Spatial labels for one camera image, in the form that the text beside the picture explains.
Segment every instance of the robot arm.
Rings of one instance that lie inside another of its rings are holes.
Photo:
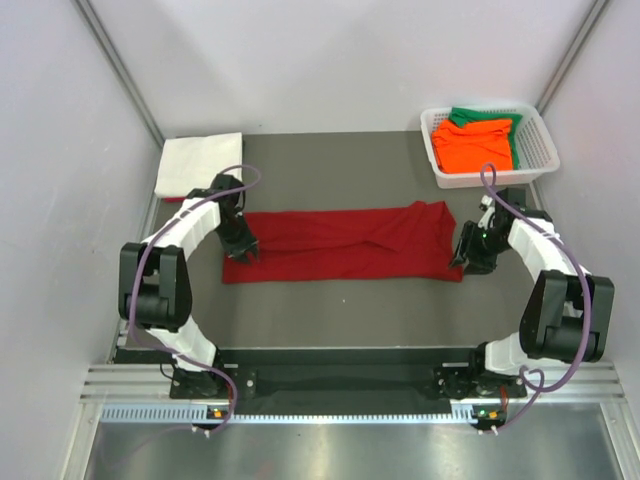
[[[546,232],[534,230],[493,199],[484,197],[484,215],[478,223],[466,222],[452,266],[466,265],[466,274],[487,274],[497,265],[500,253],[513,249],[522,258],[535,282],[520,329],[509,337],[478,347],[474,374],[514,376],[521,366],[549,362],[570,363],[582,334],[584,300],[576,271],[566,255],[551,241],[559,240],[551,218],[544,211],[526,207],[523,189],[506,188],[498,193]],[[603,354],[614,287],[608,278],[596,277],[582,268],[591,293],[592,319],[583,361],[596,362]]]
[[[209,366],[217,360],[216,346],[202,334],[191,316],[188,258],[212,231],[218,234],[223,250],[230,258],[249,262],[250,255],[258,256],[258,242],[242,215],[244,197],[239,205],[241,194],[197,204],[214,193],[241,186],[242,183],[232,175],[219,174],[209,189],[193,190],[169,220],[180,218],[181,221],[158,239],[145,265],[136,308],[137,326],[172,351],[180,352],[174,354],[174,358],[177,367],[185,372],[208,375],[183,357]],[[153,237],[155,234],[141,243],[127,243],[120,252],[118,310],[122,318],[128,318],[135,273],[142,252]]]

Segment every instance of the metal floor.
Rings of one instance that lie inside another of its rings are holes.
[[[466,425],[233,425],[219,437],[101,424],[91,480],[622,479],[600,407],[538,405],[498,437]]]

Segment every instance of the gray work surface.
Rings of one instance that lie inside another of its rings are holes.
[[[419,132],[256,135],[247,211],[345,210],[444,200],[477,221],[482,188],[438,188]],[[250,172],[245,180],[250,180]],[[178,209],[162,203],[156,230]],[[488,276],[222,285],[215,233],[189,259],[193,317],[221,347],[470,346],[517,330],[533,282],[514,252]]]
[[[210,440],[183,430],[127,459],[165,428],[101,424],[86,479],[622,479],[599,405],[536,405],[498,437],[468,425],[231,425]]]

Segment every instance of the gray table surface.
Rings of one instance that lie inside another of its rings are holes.
[[[262,182],[247,211],[398,207],[444,200],[458,222],[478,220],[482,188],[438,188],[419,132],[256,135],[244,163]],[[159,228],[178,208],[163,203]],[[222,347],[470,346],[517,330],[533,282],[514,252],[489,276],[222,285],[209,235],[189,259],[193,316]]]

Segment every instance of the green cloth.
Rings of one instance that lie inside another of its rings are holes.
[[[485,120],[499,120],[503,118],[511,119],[511,131],[507,138],[509,139],[509,145],[511,146],[511,158],[513,160],[513,169],[518,170],[520,168],[520,159],[518,158],[518,150],[516,150],[516,128],[518,123],[522,120],[522,115],[518,113],[486,113],[476,112],[475,110],[469,110],[468,108],[453,107],[449,114],[449,120],[456,124],[456,126],[462,128],[470,122],[482,122]]]

